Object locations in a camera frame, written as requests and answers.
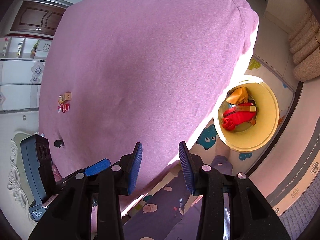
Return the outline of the red milk candy wrapper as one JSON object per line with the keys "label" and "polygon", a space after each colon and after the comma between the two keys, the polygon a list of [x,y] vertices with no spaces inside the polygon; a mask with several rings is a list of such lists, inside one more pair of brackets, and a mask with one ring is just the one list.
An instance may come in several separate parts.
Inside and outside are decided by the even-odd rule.
{"label": "red milk candy wrapper", "polygon": [[70,104],[69,103],[60,103],[58,105],[58,108],[57,108],[58,112],[62,112],[62,113],[66,113],[70,110]]}

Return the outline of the gold cosmetics box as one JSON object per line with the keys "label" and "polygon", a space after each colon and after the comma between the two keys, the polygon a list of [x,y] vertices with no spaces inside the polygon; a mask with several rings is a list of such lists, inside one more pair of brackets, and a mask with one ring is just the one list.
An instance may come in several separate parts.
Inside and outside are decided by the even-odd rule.
{"label": "gold cosmetics box", "polygon": [[62,97],[63,97],[63,103],[67,102],[67,101],[71,101],[71,99],[72,99],[71,92],[63,93]]}

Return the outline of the red cloth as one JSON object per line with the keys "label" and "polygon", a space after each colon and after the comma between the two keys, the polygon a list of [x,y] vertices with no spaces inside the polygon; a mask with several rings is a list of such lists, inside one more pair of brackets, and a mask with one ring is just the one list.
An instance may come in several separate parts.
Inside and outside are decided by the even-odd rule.
{"label": "red cloth", "polygon": [[233,131],[236,128],[235,123],[230,118],[222,119],[222,127],[227,131]]}

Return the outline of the red umbrella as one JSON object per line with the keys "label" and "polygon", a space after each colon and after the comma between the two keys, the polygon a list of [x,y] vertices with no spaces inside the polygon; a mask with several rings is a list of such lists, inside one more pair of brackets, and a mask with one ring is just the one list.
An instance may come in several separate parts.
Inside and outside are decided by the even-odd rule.
{"label": "red umbrella", "polygon": [[[253,103],[253,102],[241,103],[239,105],[240,106],[255,106],[256,107],[255,103]],[[223,118],[232,119],[233,122],[235,123],[236,127],[245,123],[245,122],[250,123],[251,125],[256,124],[255,117],[256,117],[257,111],[256,112],[237,112],[235,110],[235,106],[225,110],[222,114],[222,119]]]}

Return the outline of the mustard drawstring pouch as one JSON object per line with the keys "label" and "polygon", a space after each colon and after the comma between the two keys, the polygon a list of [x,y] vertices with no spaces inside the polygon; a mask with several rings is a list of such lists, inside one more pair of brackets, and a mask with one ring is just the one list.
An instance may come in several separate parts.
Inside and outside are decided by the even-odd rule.
{"label": "mustard drawstring pouch", "polygon": [[239,105],[241,103],[247,103],[249,95],[246,87],[237,88],[232,92],[232,94],[225,99],[226,102],[232,105]]}

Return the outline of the amber perfume bottle gold cap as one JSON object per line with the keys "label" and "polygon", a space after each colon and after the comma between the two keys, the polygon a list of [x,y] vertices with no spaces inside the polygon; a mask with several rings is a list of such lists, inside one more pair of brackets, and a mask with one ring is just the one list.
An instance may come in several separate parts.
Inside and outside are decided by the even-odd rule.
{"label": "amber perfume bottle gold cap", "polygon": [[240,105],[235,106],[235,110],[237,112],[256,112],[257,111],[255,106],[240,106]]}

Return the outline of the yellow round trash bin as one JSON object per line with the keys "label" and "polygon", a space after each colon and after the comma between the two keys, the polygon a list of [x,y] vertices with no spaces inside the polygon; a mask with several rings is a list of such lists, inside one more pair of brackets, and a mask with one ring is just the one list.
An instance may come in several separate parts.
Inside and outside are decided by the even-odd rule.
{"label": "yellow round trash bin", "polygon": [[274,92],[255,76],[245,75],[218,98],[213,110],[215,129],[232,150],[245,153],[265,146],[279,120]]}

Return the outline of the tufted grey headboard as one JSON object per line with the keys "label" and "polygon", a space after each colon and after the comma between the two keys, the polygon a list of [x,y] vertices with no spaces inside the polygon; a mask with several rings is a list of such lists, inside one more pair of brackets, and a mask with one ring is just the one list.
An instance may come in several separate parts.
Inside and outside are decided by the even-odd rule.
{"label": "tufted grey headboard", "polygon": [[25,168],[23,165],[21,142],[32,136],[32,134],[24,131],[15,131],[11,139],[10,152],[10,172],[8,175],[7,189],[10,191],[15,202],[19,204],[32,225],[36,225],[29,212],[29,206],[34,201],[32,191],[30,189]]}

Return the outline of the grey quilted window seat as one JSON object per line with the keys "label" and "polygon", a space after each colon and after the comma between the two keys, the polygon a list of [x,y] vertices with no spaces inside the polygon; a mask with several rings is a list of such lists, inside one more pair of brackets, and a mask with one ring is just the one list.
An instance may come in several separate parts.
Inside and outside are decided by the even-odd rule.
{"label": "grey quilted window seat", "polygon": [[319,79],[299,83],[277,135],[249,178],[290,238],[304,239],[319,208]]}

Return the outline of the purple patterned pyjama leg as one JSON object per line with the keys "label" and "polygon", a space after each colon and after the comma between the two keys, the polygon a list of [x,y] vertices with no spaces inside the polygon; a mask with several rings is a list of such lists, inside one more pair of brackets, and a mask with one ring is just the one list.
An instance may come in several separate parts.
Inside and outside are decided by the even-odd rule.
{"label": "purple patterned pyjama leg", "polygon": [[174,178],[157,191],[123,226],[125,239],[195,239],[202,196],[187,190],[181,165],[171,169]]}

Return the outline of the cartoon print floor mat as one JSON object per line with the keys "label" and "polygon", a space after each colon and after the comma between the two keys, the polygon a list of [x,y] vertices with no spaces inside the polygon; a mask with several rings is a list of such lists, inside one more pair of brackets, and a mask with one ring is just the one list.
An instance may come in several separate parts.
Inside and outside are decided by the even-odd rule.
{"label": "cartoon print floor mat", "polygon": [[[279,107],[265,82],[246,75],[249,55],[217,57],[211,61],[138,65],[129,75],[127,96],[129,141],[140,141],[144,157],[137,192],[124,198],[127,212],[177,160],[178,144],[189,148],[213,120],[219,137],[232,150],[251,152],[265,146],[276,131]],[[246,87],[257,104],[255,125],[223,117],[227,94]]]}

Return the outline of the white wardrobe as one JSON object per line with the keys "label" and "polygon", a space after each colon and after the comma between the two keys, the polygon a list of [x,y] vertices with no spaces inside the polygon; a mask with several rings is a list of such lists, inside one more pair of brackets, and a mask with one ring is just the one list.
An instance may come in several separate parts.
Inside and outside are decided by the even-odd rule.
{"label": "white wardrobe", "polygon": [[44,65],[54,37],[10,30],[24,1],[66,10],[83,0],[1,0],[1,113],[38,110]]}

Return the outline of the pink bedspread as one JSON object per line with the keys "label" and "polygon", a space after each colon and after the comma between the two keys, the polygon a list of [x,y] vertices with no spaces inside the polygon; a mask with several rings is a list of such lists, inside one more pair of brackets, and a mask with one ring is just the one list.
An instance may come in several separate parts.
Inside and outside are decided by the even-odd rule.
{"label": "pink bedspread", "polygon": [[193,146],[218,97],[246,71],[259,16],[246,0],[84,0],[59,23],[40,91],[39,132],[61,176],[143,145],[125,209]]}

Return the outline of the dark wooden cabinet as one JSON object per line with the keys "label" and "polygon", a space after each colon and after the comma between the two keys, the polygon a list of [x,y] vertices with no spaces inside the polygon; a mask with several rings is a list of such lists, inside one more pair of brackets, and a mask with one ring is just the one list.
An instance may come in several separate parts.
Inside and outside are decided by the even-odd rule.
{"label": "dark wooden cabinet", "polygon": [[54,36],[64,13],[61,7],[24,1],[10,30]]}

